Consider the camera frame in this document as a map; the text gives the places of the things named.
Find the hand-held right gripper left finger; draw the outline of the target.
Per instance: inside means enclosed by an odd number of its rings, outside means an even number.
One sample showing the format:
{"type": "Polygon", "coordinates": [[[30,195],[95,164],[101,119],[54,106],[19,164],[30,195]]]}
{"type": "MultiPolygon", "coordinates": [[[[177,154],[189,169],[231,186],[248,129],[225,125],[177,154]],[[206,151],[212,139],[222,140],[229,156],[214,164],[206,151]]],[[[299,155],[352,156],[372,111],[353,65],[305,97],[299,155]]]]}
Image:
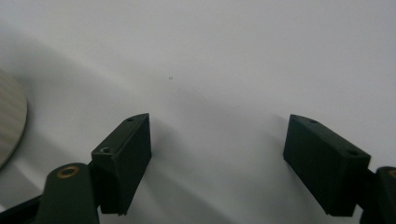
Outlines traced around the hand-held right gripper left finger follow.
{"type": "Polygon", "coordinates": [[[149,113],[125,119],[92,151],[94,196],[103,214],[127,214],[150,159],[149,113]]]}

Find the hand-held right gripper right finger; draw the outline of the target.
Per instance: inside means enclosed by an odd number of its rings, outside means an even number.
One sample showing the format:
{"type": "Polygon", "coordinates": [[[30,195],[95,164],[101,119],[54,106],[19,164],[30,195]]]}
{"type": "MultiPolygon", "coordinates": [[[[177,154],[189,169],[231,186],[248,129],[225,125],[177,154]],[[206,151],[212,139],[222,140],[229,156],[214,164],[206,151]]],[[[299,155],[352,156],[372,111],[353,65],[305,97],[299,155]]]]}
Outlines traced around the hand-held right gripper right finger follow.
{"type": "Polygon", "coordinates": [[[368,153],[314,119],[290,115],[283,157],[326,214],[353,215],[368,153]]]}

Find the steel bowl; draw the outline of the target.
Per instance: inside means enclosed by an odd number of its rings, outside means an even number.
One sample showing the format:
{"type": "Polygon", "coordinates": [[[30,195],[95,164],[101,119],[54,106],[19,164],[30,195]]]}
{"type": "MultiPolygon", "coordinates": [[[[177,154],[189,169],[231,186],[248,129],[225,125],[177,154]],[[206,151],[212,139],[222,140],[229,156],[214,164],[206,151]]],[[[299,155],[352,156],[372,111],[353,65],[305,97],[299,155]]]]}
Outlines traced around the steel bowl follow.
{"type": "Polygon", "coordinates": [[[13,77],[0,69],[0,169],[21,141],[27,114],[24,90],[13,77]]]}

